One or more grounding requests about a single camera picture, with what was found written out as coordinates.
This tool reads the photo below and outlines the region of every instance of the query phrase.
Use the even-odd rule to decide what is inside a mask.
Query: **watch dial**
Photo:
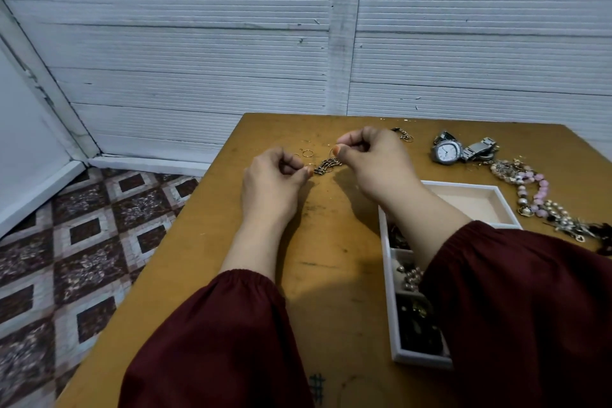
[[[457,147],[451,143],[443,143],[440,145],[437,154],[440,161],[453,161],[459,157]]]

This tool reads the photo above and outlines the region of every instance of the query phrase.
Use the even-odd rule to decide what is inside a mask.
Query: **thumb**
[[[308,165],[296,171],[289,179],[298,187],[302,187],[313,174],[314,170],[312,166]]]
[[[352,170],[356,169],[363,157],[359,150],[351,149],[343,143],[334,146],[332,152],[341,163],[348,165]]]

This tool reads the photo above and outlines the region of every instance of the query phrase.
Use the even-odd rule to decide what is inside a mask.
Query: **white jewelry box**
[[[472,219],[483,221],[497,228],[522,229],[510,205],[508,205],[497,186],[447,183],[441,181],[423,181],[423,184],[433,193],[463,211],[463,213]],[[407,365],[452,369],[453,363],[448,354],[444,337],[442,337],[444,350],[441,355],[430,355],[428,353],[402,349],[396,296],[411,295],[417,296],[425,301],[426,299],[425,296],[419,292],[410,292],[403,289],[402,273],[397,272],[397,266],[399,265],[398,260],[402,263],[411,263],[413,262],[412,257],[414,254],[411,250],[391,248],[389,244],[389,225],[387,224],[387,216],[381,207],[378,207],[378,216],[381,229],[381,242],[383,244],[382,263],[387,295],[387,316],[389,319],[391,357],[395,362]]]

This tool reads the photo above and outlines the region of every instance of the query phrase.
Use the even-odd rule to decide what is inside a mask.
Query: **brown tile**
[[[74,302],[127,273],[118,236],[86,248],[55,263],[55,304],[62,306]]]
[[[141,266],[140,268],[130,273],[130,280],[132,281],[132,284],[136,282],[136,280],[140,276],[140,273],[142,273],[142,270],[144,270],[144,266]]]
[[[181,197],[187,197],[193,193],[196,187],[198,187],[198,181],[195,179],[188,179],[187,181],[179,184],[176,187],[176,190]]]
[[[70,181],[68,184],[66,184],[66,187],[72,186],[73,184],[82,183],[83,181],[88,181],[88,180],[89,180],[89,171],[85,170],[81,174],[79,174],[79,176],[77,176],[72,181]]]
[[[25,313],[34,305],[34,284],[0,298],[0,324]]]
[[[119,174],[126,173],[126,169],[113,169],[113,168],[101,168],[102,176],[104,178],[112,178],[113,176],[117,176]]]
[[[181,177],[180,174],[164,174],[164,173],[155,173],[155,177],[159,181],[160,184],[167,183],[169,181],[174,181]]]
[[[47,229],[0,247],[0,287],[50,265],[53,230]]]
[[[160,188],[128,197],[112,204],[117,229],[125,232],[171,211],[170,203]]]
[[[83,343],[101,332],[116,309],[114,297],[110,296],[106,300],[102,300],[100,303],[77,314],[76,324],[78,326],[79,343]]]
[[[0,339],[0,406],[5,407],[53,380],[55,328],[41,319]]]
[[[156,248],[162,241],[166,234],[166,228],[162,226],[154,227],[151,230],[137,236],[138,243],[140,244],[140,251],[146,253],[149,250]]]
[[[72,369],[69,369],[64,374],[55,379],[55,397],[59,397],[59,395],[64,391],[66,384],[70,382],[72,376],[76,373],[79,365],[76,365]]]
[[[60,223],[98,210],[110,202],[104,183],[77,189],[64,195],[53,197],[53,224]]]
[[[29,227],[34,227],[34,226],[36,226],[36,211],[33,213],[30,213],[24,219],[22,219],[21,222],[17,226],[15,226],[10,231],[8,231],[7,235],[14,234],[16,232],[19,232],[21,230],[27,229]]]
[[[142,174],[140,173],[136,173],[129,178],[119,181],[119,188],[121,188],[121,192],[127,192],[140,186],[144,186],[144,179],[142,179]]]
[[[91,219],[70,228],[70,243],[75,244],[101,232],[100,218]]]

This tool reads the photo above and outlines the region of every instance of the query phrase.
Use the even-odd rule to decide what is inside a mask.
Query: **tiled floor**
[[[90,168],[0,239],[0,408],[53,406],[198,181]]]

